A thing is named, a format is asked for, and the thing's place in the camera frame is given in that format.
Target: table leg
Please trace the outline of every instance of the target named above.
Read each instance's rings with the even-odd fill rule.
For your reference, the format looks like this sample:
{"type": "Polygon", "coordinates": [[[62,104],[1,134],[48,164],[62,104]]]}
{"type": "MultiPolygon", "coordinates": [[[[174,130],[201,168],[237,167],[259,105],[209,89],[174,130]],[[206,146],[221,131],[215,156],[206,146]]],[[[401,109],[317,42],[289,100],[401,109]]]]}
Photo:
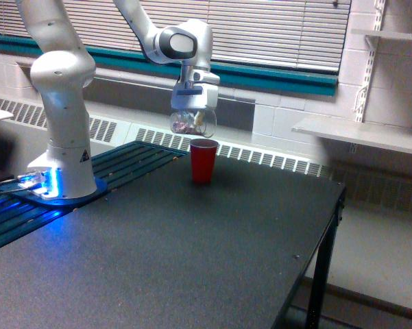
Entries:
{"type": "Polygon", "coordinates": [[[335,214],[322,243],[318,248],[317,263],[315,265],[313,286],[309,299],[308,314],[306,316],[306,329],[318,329],[322,313],[324,292],[328,282],[330,259],[334,249],[335,234],[339,222],[339,212],[335,214]]]}

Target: cable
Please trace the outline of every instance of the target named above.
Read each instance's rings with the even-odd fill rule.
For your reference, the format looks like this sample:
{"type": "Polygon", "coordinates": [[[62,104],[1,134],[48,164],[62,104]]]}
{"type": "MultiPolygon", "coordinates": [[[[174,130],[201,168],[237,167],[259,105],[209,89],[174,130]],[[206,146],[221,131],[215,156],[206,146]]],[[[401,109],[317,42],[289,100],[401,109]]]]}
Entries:
{"type": "Polygon", "coordinates": [[[15,193],[15,192],[34,190],[35,188],[40,188],[40,187],[41,187],[41,184],[35,184],[35,185],[25,187],[25,188],[16,188],[14,190],[0,191],[0,194],[9,194],[9,193],[15,193]]]}
{"type": "Polygon", "coordinates": [[[15,193],[15,192],[21,192],[21,191],[27,191],[30,190],[32,187],[27,187],[27,188],[16,188],[14,190],[8,190],[8,191],[0,191],[0,194],[9,194],[9,193],[15,193]]]}
{"type": "Polygon", "coordinates": [[[10,180],[2,180],[1,182],[0,182],[0,185],[2,185],[2,184],[6,184],[6,183],[13,183],[13,182],[18,182],[18,178],[11,178],[10,180]]]}

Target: warning label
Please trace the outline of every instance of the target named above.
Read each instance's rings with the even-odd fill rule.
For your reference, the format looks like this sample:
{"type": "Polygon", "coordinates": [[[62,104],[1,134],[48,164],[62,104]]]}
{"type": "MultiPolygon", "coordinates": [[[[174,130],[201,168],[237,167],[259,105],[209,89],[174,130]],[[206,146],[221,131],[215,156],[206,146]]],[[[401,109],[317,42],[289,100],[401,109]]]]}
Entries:
{"type": "Polygon", "coordinates": [[[87,160],[90,160],[90,156],[88,155],[87,150],[84,150],[84,153],[81,156],[81,161],[80,162],[86,162],[87,160]]]}

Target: window blind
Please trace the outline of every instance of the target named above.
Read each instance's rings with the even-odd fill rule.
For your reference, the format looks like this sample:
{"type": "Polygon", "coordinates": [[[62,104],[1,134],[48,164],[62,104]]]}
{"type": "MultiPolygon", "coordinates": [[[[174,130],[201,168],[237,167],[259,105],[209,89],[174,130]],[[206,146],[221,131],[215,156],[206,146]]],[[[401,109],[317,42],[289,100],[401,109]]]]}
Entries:
{"type": "MultiPolygon", "coordinates": [[[[142,0],[158,27],[213,28],[213,60],[337,72],[351,0],[142,0]]],[[[86,45],[140,51],[112,0],[64,0],[86,45]]],[[[0,0],[0,34],[28,36],[14,0],[0,0]]]]}

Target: blue led light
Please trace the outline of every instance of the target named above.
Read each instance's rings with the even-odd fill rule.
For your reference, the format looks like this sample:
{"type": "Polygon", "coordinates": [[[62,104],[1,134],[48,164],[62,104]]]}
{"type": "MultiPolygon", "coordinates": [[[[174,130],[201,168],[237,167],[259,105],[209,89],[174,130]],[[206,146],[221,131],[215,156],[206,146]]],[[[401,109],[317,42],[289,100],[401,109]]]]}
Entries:
{"type": "Polygon", "coordinates": [[[52,197],[56,197],[60,194],[60,183],[58,180],[59,169],[56,167],[50,168],[45,174],[46,180],[43,182],[43,187],[48,191],[48,194],[52,197]]]}

